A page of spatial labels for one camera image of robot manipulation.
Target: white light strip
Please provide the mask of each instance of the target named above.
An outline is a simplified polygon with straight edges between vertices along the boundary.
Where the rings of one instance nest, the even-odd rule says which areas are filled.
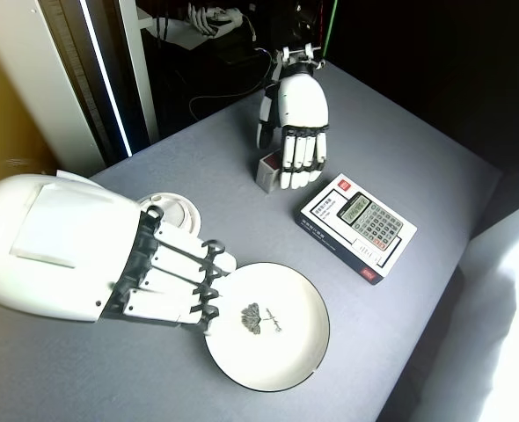
[[[90,33],[91,43],[93,45],[93,49],[95,50],[95,56],[98,58],[99,70],[101,70],[101,75],[103,76],[103,82],[105,82],[105,87],[107,89],[107,95],[111,100],[111,107],[113,108],[113,113],[115,114],[115,119],[117,120],[117,124],[119,125],[119,131],[121,132],[122,142],[125,144],[125,149],[127,150],[128,156],[133,156],[133,153],[130,151],[130,145],[128,145],[127,134],[125,133],[125,128],[122,126],[121,115],[119,114],[119,109],[117,108],[117,102],[115,101],[115,96],[113,95],[113,90],[111,89],[111,83],[109,82],[109,76],[107,75],[107,70],[105,69],[105,63],[103,62],[103,56],[101,55],[101,50],[99,49],[98,38],[95,36],[95,30],[93,29],[93,22],[91,22],[90,11],[87,8],[87,3],[85,0],[80,0],[80,5],[82,6],[82,12],[84,13],[85,23],[87,24],[87,30]]]

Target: calculator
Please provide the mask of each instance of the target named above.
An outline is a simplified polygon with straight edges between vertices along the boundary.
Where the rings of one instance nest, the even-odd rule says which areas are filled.
[[[361,192],[356,193],[341,208],[338,217],[381,251],[389,247],[402,229],[402,222],[398,218]]]

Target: round white plate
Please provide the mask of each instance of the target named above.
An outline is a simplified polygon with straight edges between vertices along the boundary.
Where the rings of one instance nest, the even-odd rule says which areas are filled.
[[[207,346],[222,371],[260,391],[280,391],[308,378],[324,358],[330,320],[317,289],[297,271],[271,263],[238,268],[212,285]]]
[[[169,222],[175,227],[188,231],[194,236],[201,230],[201,215],[197,207],[185,196],[176,193],[158,192],[145,196],[138,201],[144,211],[150,205],[164,210],[162,222]]]

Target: table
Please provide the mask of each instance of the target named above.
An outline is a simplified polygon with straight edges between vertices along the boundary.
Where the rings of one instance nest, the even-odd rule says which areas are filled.
[[[199,208],[200,237],[240,265],[272,261],[308,277],[331,319],[306,382],[259,393],[216,367],[182,327],[62,322],[0,309],[0,420],[372,421],[447,285],[500,173],[447,136],[328,64],[329,161],[314,184],[266,194],[254,184],[260,94],[93,179],[137,200],[160,191]],[[340,172],[418,227],[376,286],[300,229],[293,212]]]

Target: white robotic hand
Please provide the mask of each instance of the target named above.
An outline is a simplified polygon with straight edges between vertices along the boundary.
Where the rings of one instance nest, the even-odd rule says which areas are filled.
[[[236,269],[217,241],[164,212],[68,173],[0,182],[0,304],[79,321],[104,316],[199,324],[213,280]]]
[[[243,15],[238,9],[187,5],[187,17],[193,27],[208,38],[220,38],[242,25]]]
[[[316,180],[326,162],[328,105],[312,77],[323,63],[313,61],[310,44],[294,52],[284,48],[277,59],[273,83],[266,88],[259,111],[257,143],[266,148],[274,129],[282,127],[281,188],[297,189]]]

